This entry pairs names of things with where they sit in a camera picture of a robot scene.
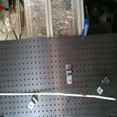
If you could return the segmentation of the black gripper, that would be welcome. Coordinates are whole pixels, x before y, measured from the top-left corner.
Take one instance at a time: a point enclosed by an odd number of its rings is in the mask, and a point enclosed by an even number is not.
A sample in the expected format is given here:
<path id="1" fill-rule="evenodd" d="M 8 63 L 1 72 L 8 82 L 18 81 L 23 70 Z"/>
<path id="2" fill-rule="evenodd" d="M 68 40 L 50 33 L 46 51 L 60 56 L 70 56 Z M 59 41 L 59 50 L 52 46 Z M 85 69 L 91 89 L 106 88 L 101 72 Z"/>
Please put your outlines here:
<path id="1" fill-rule="evenodd" d="M 109 85 L 110 79 L 108 77 L 104 77 L 102 80 L 102 88 L 101 86 L 98 87 L 96 90 L 98 94 L 102 94 L 103 90 L 108 93 L 111 97 L 115 98 L 117 101 L 117 90 Z"/>

